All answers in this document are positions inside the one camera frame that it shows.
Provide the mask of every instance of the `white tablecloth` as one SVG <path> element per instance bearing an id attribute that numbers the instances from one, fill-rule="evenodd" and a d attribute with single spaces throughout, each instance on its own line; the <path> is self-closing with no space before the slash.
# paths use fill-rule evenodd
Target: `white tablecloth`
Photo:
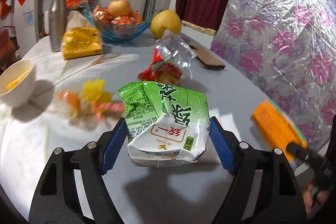
<path id="1" fill-rule="evenodd" d="M 60 52 L 50 51 L 49 37 L 41 39 L 26 54 L 24 59 L 32 59 L 37 65 L 38 83 L 33 99 L 14 110 L 0 105 L 0 182 L 26 219 L 37 182 L 53 149 L 80 149 L 111 130 L 116 122 L 101 124 L 92 131 L 69 125 L 51 111 L 49 104 L 55 90 L 87 79 L 104 78 L 106 90 L 115 92 L 136 81 L 138 73 L 149 66 L 154 44 L 146 31 L 132 42 L 105 46 L 104 52 L 110 52 L 104 56 L 108 60 L 90 67 L 101 56 L 64 61 Z M 183 87 L 206 93 L 209 109 L 214 109 L 218 116 L 232 113 L 243 141 L 256 149 L 269 150 L 250 120 L 254 109 L 267 96 L 227 63 L 225 70 L 209 71 L 195 62 L 192 73 L 193 80 L 183 83 Z M 113 170 L 103 177 L 125 224 L 211 223 L 232 180 L 218 162 L 211 142 L 197 164 L 163 169 L 134 166 L 126 145 L 127 140 Z M 92 217 L 80 171 L 76 172 L 76 182 L 83 212 Z"/>

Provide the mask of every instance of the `thermos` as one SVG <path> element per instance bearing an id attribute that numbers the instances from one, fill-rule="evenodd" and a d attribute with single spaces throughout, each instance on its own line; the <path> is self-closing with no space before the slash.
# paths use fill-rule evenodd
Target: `thermos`
<path id="1" fill-rule="evenodd" d="M 59 52 L 61 50 L 67 20 L 68 9 L 65 6 L 65 0 L 52 0 L 49 12 L 50 46 L 52 52 Z"/>

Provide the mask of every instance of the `person's hand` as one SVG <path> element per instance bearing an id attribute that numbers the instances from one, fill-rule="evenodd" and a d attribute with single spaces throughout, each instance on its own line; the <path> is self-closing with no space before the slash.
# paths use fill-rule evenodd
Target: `person's hand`
<path id="1" fill-rule="evenodd" d="M 304 205 L 306 207 L 306 212 L 309 214 L 311 212 L 311 208 L 313 206 L 313 197 L 310 195 L 310 190 L 312 189 L 313 184 L 310 183 L 308 186 L 302 191 Z M 317 195 L 317 201 L 320 204 L 324 204 L 325 201 L 329 197 L 329 191 L 320 191 Z"/>

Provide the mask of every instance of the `apple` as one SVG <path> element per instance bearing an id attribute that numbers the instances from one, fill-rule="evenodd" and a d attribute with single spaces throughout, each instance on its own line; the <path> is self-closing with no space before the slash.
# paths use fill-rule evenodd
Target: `apple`
<path id="1" fill-rule="evenodd" d="M 131 5 L 128 0 L 113 0 L 107 9 L 112 18 L 128 16 L 131 13 Z"/>

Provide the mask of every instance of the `blue glass bowl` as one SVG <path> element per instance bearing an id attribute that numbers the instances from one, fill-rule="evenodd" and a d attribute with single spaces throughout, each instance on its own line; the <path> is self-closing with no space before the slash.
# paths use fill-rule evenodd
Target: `blue glass bowl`
<path id="1" fill-rule="evenodd" d="M 139 35 L 141 35 L 150 25 L 150 21 L 142 22 L 138 25 L 119 25 L 118 30 L 113 30 L 110 26 L 98 26 L 93 18 L 91 8 L 89 5 L 85 5 L 83 9 L 84 16 L 91 22 L 91 24 L 100 30 L 100 34 L 103 41 L 108 44 L 114 42 L 126 42 L 130 41 Z"/>

